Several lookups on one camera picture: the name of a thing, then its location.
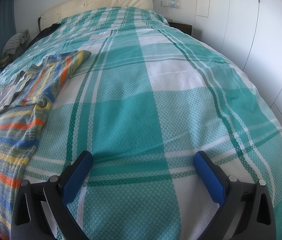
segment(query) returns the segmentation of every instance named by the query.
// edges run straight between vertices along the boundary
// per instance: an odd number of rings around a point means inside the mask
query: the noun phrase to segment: checkered pillow
[[[24,44],[29,36],[29,30],[25,30],[13,35],[4,45],[1,58],[4,58],[6,55],[15,54],[20,44]]]

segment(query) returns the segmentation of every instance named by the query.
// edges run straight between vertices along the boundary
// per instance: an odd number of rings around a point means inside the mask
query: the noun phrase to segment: black cloth
[[[44,37],[49,36],[50,34],[52,34],[53,32],[55,32],[57,30],[57,28],[59,28],[61,26],[61,23],[53,23],[50,27],[45,28],[44,30],[42,30],[29,44],[28,46],[25,48],[25,51],[30,48],[34,43],[36,43],[37,41],[43,39]]]

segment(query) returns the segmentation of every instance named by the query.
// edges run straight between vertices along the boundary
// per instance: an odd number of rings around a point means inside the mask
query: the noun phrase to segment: green plaid bedspread
[[[192,165],[204,150],[226,174],[267,182],[282,239],[282,127],[242,71],[153,11],[60,23],[0,75],[2,86],[46,55],[92,53],[56,98],[25,179],[47,180],[89,150],[68,208],[90,239],[197,239],[218,208]]]

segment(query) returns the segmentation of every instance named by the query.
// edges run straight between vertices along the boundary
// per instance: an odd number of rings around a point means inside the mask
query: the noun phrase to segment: headboard
[[[100,7],[131,6],[153,10],[153,0],[69,0],[50,8],[38,18],[39,31],[51,26],[65,17]]]

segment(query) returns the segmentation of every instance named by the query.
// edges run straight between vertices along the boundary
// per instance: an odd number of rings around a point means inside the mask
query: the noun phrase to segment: nightstand drawer
[[[192,25],[188,25],[181,22],[169,22],[170,27],[179,29],[181,32],[191,36],[192,34]]]

